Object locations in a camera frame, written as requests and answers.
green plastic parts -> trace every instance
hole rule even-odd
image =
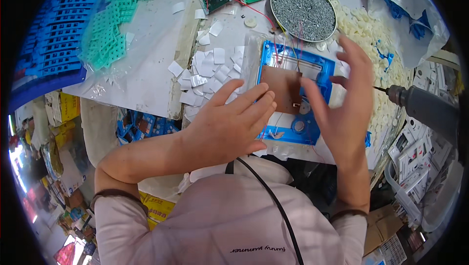
[[[82,52],[78,57],[90,64],[94,71],[109,66],[126,55],[125,34],[119,26],[132,22],[138,0],[105,0],[106,8],[96,13],[87,28],[87,38],[82,39]]]

pile of white gears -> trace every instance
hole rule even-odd
[[[331,3],[337,14],[340,32],[356,42],[371,59],[375,74],[374,86],[386,89],[390,85],[399,85],[408,88],[411,84],[412,71],[402,67],[401,58],[391,39],[390,28],[381,20],[368,15],[364,8],[351,10],[341,5],[338,0],[331,0]],[[384,56],[388,56],[388,53],[394,54],[391,65],[387,59],[380,58],[378,50]],[[384,92],[374,90],[373,115],[368,130],[372,133],[371,144],[375,153],[379,149],[381,132],[387,127],[397,125],[396,114],[397,105],[390,102]]]

pink shirt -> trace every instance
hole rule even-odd
[[[331,224],[301,191],[267,185],[287,213],[305,264],[361,263],[364,216]],[[152,232],[143,209],[125,197],[99,198],[95,215],[103,265],[297,264],[277,206],[258,180],[243,175],[197,180]]]

person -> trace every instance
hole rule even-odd
[[[363,142],[372,114],[372,63],[346,37],[340,37],[340,45],[344,52],[337,53],[337,58],[350,65],[349,79],[330,79],[347,89],[341,107],[330,109],[317,85],[301,80],[337,164],[337,214],[330,221],[305,194],[288,186],[288,180],[281,176],[269,180],[280,165],[243,156],[266,148],[255,138],[276,103],[274,93],[260,83],[225,104],[243,85],[242,80],[231,80],[201,108],[189,127],[123,145],[98,164],[93,204],[101,263],[360,264],[370,207]],[[264,167],[263,172],[257,170],[289,219],[301,261],[273,198],[249,171],[239,171],[238,161],[234,174],[214,174],[191,184],[167,219],[149,231],[138,182],[226,166],[237,157],[254,170]]]

pile of screws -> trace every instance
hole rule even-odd
[[[272,11],[286,30],[301,39],[323,40],[335,30],[335,13],[328,0],[272,0]]]

